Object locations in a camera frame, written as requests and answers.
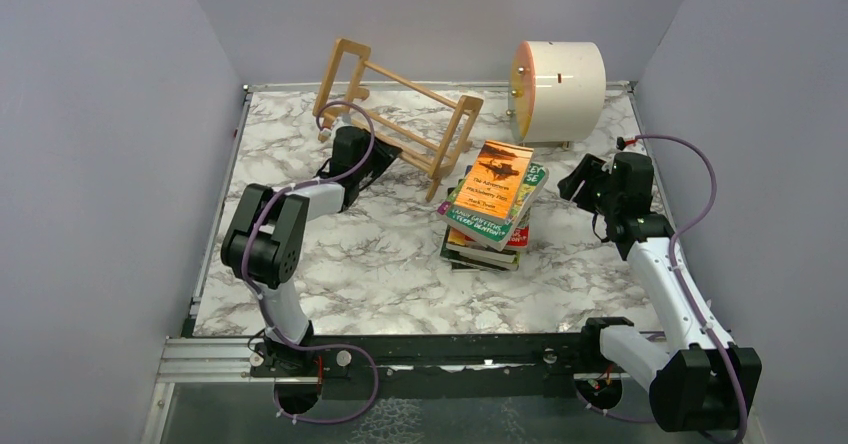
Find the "purple 117-storey treehouse book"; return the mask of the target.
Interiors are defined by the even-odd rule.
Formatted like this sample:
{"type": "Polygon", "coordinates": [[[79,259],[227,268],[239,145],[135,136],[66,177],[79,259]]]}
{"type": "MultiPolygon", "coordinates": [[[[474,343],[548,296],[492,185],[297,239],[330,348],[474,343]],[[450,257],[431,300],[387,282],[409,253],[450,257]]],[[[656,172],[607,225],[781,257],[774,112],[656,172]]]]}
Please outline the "purple 117-storey treehouse book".
{"type": "Polygon", "coordinates": [[[450,187],[448,189],[448,194],[447,194],[446,198],[437,208],[437,212],[439,214],[444,215],[451,209],[451,207],[454,205],[455,200],[458,196],[458,192],[459,192],[459,190],[458,190],[457,187],[450,187]]]}

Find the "red 13-storey treehouse book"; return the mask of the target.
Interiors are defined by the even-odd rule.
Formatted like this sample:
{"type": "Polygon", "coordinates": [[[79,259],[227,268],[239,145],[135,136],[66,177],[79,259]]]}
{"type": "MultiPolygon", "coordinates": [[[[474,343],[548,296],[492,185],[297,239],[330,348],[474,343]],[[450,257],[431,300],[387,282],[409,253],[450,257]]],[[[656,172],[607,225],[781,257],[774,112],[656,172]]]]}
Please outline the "red 13-storey treehouse book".
{"type": "Polygon", "coordinates": [[[528,247],[530,215],[530,211],[527,210],[517,223],[512,236],[505,246],[507,250],[524,251],[528,247]]]}

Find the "orange Huckleberry Finn book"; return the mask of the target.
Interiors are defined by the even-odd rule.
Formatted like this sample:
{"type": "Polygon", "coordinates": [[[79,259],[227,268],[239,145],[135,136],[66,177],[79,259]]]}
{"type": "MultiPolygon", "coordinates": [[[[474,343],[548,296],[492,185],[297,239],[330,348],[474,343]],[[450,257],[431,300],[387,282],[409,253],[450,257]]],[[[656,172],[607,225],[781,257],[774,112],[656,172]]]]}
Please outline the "orange Huckleberry Finn book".
{"type": "Polygon", "coordinates": [[[529,147],[486,140],[458,187],[454,205],[498,224],[507,223],[533,155],[529,147]]]}

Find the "wooden book rack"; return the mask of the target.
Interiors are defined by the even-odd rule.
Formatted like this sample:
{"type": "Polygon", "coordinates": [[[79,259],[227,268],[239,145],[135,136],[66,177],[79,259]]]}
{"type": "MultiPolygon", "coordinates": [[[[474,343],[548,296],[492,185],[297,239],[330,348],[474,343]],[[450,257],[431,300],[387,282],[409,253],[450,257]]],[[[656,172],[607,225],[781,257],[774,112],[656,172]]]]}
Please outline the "wooden book rack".
{"type": "Polygon", "coordinates": [[[422,171],[430,180],[425,200],[430,202],[443,178],[449,176],[462,154],[472,147],[471,130],[479,117],[484,100],[468,94],[448,98],[419,83],[406,79],[371,60],[371,48],[350,39],[335,41],[329,63],[319,87],[313,115],[319,127],[343,118],[362,129],[373,123],[376,137],[402,149],[399,159],[422,171]],[[341,105],[330,103],[333,87],[343,59],[355,60],[352,75],[341,105]],[[363,77],[372,71],[402,86],[408,102],[390,104],[372,95],[363,77]]]}

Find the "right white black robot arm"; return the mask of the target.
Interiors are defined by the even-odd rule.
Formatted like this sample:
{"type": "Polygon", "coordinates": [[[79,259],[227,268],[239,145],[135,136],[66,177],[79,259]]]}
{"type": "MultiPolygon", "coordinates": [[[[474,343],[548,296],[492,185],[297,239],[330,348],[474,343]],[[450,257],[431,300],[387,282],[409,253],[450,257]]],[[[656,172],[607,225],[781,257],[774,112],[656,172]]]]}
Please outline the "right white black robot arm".
{"type": "Polygon", "coordinates": [[[619,152],[608,161],[585,155],[558,184],[561,198],[603,220],[605,241],[647,293],[665,336],[659,345],[626,318],[590,318],[578,360],[592,371],[615,364],[629,374],[667,432],[743,431],[762,362],[708,308],[675,248],[672,225],[651,209],[653,179],[648,156],[619,152]]]}

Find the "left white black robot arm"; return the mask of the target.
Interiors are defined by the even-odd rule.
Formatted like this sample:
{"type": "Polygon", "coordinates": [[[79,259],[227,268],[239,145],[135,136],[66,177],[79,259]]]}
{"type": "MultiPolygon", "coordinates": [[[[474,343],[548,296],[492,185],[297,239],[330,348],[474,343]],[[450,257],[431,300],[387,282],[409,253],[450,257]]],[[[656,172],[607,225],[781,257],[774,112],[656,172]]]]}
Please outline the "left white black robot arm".
{"type": "Polygon", "coordinates": [[[261,184],[244,189],[220,257],[258,302],[264,330],[256,352],[265,364],[294,375],[313,365],[314,329],[293,282],[307,222],[348,209],[400,154],[364,129],[343,127],[312,179],[279,190],[261,184]]]}

